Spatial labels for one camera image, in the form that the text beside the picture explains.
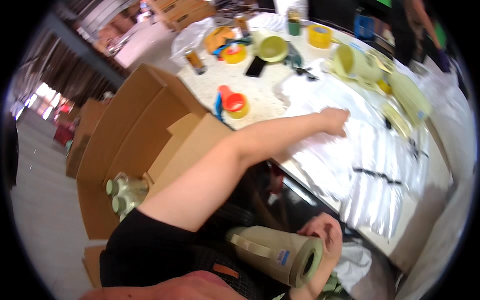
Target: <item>blue sticker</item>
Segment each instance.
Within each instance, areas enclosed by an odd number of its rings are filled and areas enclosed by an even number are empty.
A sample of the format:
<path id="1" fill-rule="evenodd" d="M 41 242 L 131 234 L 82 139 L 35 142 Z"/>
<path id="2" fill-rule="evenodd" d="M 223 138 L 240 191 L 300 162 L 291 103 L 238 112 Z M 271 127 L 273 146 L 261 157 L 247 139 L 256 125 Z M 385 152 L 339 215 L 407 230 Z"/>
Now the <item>blue sticker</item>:
<path id="1" fill-rule="evenodd" d="M 290 251 L 288 250 L 280 250 L 278 253 L 278 257 L 276 258 L 276 262 L 285 265 L 287 263 L 288 256 L 290 255 Z"/>
<path id="2" fill-rule="evenodd" d="M 420 120 L 423 119 L 424 116 L 425 116 L 425 113 L 423 111 L 419 110 L 417 112 L 417 118 L 419 118 Z"/>

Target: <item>hand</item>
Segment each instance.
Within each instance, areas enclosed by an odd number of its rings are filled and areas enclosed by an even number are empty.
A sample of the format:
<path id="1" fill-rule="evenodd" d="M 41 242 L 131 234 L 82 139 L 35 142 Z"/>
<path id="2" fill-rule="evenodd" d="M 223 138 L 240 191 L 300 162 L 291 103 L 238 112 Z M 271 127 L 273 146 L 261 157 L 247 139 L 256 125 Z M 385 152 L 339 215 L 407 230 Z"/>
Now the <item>hand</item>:
<path id="1" fill-rule="evenodd" d="M 342 254 L 342 228 L 337 220 L 327 213 L 321 213 L 308 221 L 297 233 L 321 238 L 324 242 L 322 263 L 332 269 L 336 266 Z"/>
<path id="2" fill-rule="evenodd" d="M 338 108 L 324 108 L 320 112 L 320 115 L 325 121 L 325 133 L 329 135 L 339 135 L 341 137 L 347 136 L 347 134 L 343 130 L 343 125 L 350 117 L 350 112 L 348 110 Z"/>

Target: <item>masking tape roll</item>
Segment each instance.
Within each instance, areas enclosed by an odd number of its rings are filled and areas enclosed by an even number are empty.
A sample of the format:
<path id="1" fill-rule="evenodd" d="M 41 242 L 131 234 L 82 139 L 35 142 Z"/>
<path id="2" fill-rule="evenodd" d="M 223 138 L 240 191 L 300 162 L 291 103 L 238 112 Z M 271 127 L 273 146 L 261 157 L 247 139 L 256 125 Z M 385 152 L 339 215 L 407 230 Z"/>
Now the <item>masking tape roll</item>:
<path id="1" fill-rule="evenodd" d="M 330 47 L 332 30 L 321 25 L 308 26 L 308 43 L 317 48 L 327 49 Z"/>

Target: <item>blue container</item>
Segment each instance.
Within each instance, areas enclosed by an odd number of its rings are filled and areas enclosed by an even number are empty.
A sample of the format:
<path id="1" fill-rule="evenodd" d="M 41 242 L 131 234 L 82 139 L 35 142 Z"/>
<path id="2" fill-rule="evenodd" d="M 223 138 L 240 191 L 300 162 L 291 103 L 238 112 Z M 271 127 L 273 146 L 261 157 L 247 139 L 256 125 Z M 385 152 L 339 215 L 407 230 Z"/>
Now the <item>blue container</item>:
<path id="1" fill-rule="evenodd" d="M 375 38 L 375 20 L 373 18 L 357 14 L 353 27 L 356 38 L 372 41 Z"/>

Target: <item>person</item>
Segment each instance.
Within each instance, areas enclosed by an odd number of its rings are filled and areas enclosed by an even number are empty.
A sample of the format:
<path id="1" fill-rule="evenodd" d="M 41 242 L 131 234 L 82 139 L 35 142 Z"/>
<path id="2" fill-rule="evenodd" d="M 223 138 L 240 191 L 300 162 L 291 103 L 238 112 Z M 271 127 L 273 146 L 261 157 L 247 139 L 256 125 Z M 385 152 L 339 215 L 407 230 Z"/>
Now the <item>person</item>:
<path id="1" fill-rule="evenodd" d="M 265 299 L 259 292 L 262 282 L 252 280 L 225 253 L 200 246 L 195 234 L 226 201 L 247 168 L 318 132 L 345 137 L 348 117 L 347 110 L 325 108 L 255 123 L 221 140 L 118 225 L 100 255 L 103 288 L 81 299 Z M 280 298 L 313 300 L 340 258 L 342 231 L 337 220 L 322 213 L 298 234 L 320 237 L 324 252 L 311 281 Z"/>
<path id="2" fill-rule="evenodd" d="M 450 71 L 448 57 L 422 0 L 393 0 L 391 27 L 399 62 L 408 66 L 411 60 L 423 62 L 428 55 L 443 72 Z"/>

